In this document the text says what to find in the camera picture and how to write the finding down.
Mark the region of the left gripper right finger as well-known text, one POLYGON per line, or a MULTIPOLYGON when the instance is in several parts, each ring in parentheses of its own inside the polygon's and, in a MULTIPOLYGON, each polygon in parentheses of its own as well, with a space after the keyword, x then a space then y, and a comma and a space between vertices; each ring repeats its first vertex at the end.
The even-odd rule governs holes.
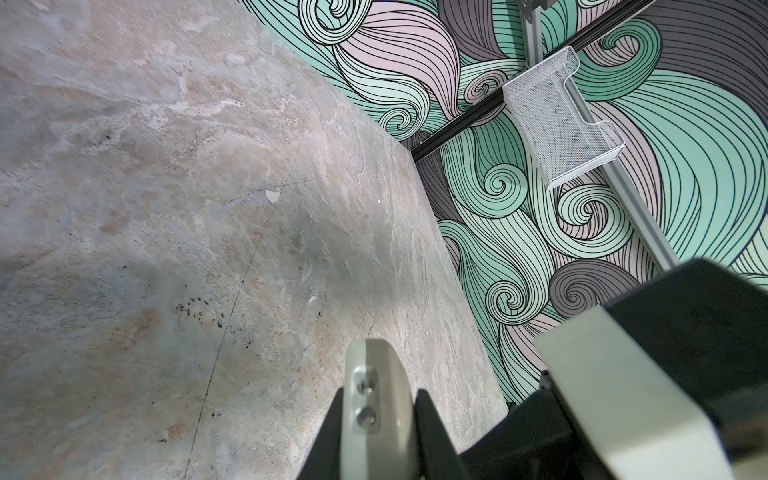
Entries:
POLYGON ((427 480, 468 479, 437 408, 425 389, 419 389, 414 404, 420 475, 427 480))

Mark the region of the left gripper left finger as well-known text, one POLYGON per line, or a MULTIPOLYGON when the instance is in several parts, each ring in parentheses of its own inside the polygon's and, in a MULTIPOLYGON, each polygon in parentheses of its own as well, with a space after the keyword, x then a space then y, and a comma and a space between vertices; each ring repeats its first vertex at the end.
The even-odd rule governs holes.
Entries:
POLYGON ((297 476, 298 480, 339 480, 343 389, 337 390, 297 476))

